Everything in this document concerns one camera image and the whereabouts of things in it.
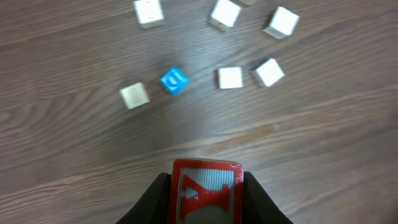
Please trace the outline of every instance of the wooden block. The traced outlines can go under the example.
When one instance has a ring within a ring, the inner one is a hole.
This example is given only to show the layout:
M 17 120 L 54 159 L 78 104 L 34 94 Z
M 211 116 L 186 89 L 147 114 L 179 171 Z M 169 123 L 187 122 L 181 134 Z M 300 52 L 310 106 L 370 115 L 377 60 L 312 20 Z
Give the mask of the wooden block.
M 241 164 L 177 159 L 170 188 L 169 224 L 241 223 L 242 196 Z
M 159 0 L 134 1 L 138 23 L 142 28 L 150 28 L 164 24 L 162 6 Z
M 133 109 L 149 102 L 149 97 L 142 83 L 136 83 L 124 88 L 120 90 L 120 94 L 128 109 Z
M 229 0 L 218 0 L 210 15 L 209 23 L 223 31 L 234 26 L 241 7 Z
M 271 58 L 255 69 L 255 71 L 253 71 L 253 75 L 259 82 L 260 86 L 270 87 L 283 78 L 285 73 L 280 68 L 278 62 Z
M 300 16 L 290 12 L 284 7 L 278 7 L 269 25 L 264 32 L 278 39 L 284 39 L 293 34 L 300 20 Z
M 229 67 L 220 68 L 218 70 L 218 82 L 220 88 L 242 88 L 242 68 L 241 67 Z

